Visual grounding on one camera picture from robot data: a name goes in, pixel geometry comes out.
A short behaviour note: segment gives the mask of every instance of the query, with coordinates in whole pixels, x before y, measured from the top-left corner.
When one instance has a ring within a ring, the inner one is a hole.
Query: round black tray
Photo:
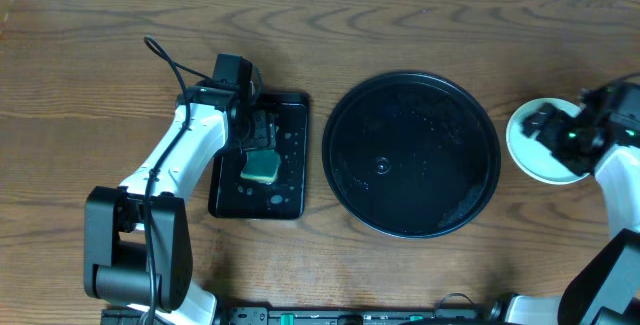
[[[327,121],[322,161],[355,217],[383,233],[450,233],[485,207],[500,145],[480,104],[442,77],[397,72],[351,90]]]

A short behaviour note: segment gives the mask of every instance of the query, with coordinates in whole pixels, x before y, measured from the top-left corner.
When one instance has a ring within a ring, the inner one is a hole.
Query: sponge
[[[275,150],[256,150],[247,152],[247,164],[240,177],[261,184],[271,185],[278,179],[280,155]]]

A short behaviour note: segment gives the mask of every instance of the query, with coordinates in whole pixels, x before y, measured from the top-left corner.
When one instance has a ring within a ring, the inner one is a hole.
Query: black tray
[[[256,106],[275,114],[276,152],[281,160],[278,178],[271,185],[243,179],[240,172],[246,164],[246,154],[217,157],[213,162],[209,213],[218,218],[297,219],[304,211],[309,98],[301,93],[265,93]]]

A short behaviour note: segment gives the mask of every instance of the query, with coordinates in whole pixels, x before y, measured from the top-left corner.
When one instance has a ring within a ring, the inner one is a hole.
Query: water droplet
[[[391,162],[386,157],[377,157],[376,158],[376,171],[380,175],[384,175],[391,170]]]
[[[271,197],[271,203],[274,205],[280,204],[282,202],[282,196],[280,195],[273,195]]]

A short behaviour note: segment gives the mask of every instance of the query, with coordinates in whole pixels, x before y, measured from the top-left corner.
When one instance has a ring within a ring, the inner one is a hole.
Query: round white plate
[[[564,185],[584,179],[589,174],[577,176],[551,156],[551,151],[534,137],[522,134],[522,121],[544,103],[550,103],[570,116],[575,117],[580,112],[577,105],[555,98],[535,99],[520,106],[507,124],[507,148],[513,161],[529,176],[547,184]]]

